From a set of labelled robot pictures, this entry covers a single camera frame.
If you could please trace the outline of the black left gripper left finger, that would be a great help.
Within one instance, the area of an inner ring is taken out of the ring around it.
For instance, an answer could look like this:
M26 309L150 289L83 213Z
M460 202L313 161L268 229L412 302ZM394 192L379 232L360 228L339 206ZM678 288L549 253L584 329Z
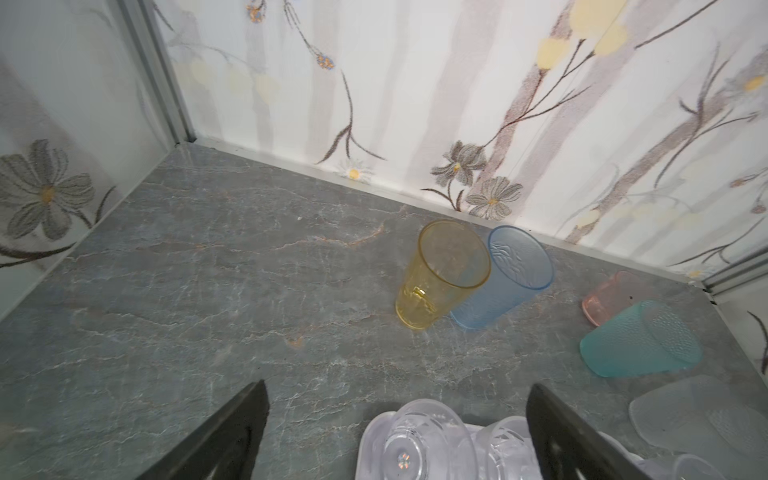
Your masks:
M270 402L263 380L240 390L168 454L139 475L141 479L249 479Z

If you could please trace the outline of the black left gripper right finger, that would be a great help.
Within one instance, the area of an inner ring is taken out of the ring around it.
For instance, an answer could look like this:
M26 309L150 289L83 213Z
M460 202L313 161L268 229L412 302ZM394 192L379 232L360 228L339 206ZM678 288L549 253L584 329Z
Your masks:
M544 479L645 479L634 463L549 388L531 386L526 420Z

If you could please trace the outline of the clear glass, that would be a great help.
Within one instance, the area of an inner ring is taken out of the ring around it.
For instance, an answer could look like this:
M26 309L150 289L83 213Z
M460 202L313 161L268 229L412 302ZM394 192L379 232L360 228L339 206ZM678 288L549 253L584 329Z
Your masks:
M527 421L511 416L472 434L479 479L541 479Z
M476 479L469 430L447 405L431 399L405 404L394 415L380 460L383 479Z

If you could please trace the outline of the clear glass tumbler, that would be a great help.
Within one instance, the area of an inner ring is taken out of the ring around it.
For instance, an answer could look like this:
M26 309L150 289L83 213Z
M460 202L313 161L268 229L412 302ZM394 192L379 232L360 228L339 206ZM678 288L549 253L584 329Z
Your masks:
M725 480L714 466L691 454L680 455L673 461L670 478L673 480Z

